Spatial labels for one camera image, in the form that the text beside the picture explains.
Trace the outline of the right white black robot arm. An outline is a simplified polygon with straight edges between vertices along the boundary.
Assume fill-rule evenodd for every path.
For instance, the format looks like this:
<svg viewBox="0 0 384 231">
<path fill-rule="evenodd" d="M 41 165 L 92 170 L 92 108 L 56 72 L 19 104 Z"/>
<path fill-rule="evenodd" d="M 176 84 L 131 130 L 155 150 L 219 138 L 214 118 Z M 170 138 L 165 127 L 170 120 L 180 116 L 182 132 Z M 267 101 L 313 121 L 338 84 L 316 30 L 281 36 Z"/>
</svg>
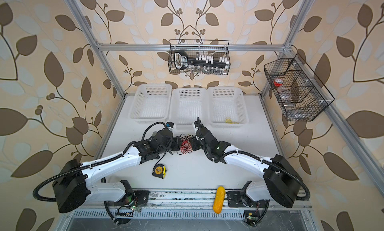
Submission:
<svg viewBox="0 0 384 231">
<path fill-rule="evenodd" d="M 241 150 L 229 142 L 219 141 L 203 126 L 200 119 L 197 119 L 193 126 L 197 142 L 210 161 L 235 165 L 263 178 L 263 183 L 248 181 L 239 194 L 242 205 L 249 208 L 260 201 L 266 202 L 261 214 L 245 217 L 248 226 L 256 227 L 263 220 L 271 200 L 290 209 L 295 201 L 310 199 L 309 188 L 283 156 L 259 156 Z"/>
</svg>

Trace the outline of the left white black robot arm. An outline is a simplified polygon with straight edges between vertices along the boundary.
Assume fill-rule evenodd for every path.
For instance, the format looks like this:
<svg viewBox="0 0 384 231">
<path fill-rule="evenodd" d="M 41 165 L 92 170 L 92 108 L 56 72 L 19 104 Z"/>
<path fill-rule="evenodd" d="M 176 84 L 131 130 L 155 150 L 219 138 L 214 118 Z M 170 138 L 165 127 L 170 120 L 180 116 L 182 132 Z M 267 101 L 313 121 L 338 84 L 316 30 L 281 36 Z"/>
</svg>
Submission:
<svg viewBox="0 0 384 231">
<path fill-rule="evenodd" d="M 80 163 L 77 160 L 66 163 L 62 171 L 39 184 L 33 191 L 38 201 L 55 202 L 61 214 L 69 213 L 85 203 L 103 202 L 107 214 L 118 225 L 120 222 L 108 205 L 131 208 L 138 204 L 131 185 L 126 180 L 107 183 L 106 177 L 128 167 L 138 166 L 147 161 L 160 160 L 161 154 L 177 151 L 174 146 L 174 124 L 161 125 L 163 129 L 150 138 L 130 142 L 117 154 L 93 161 Z"/>
</svg>

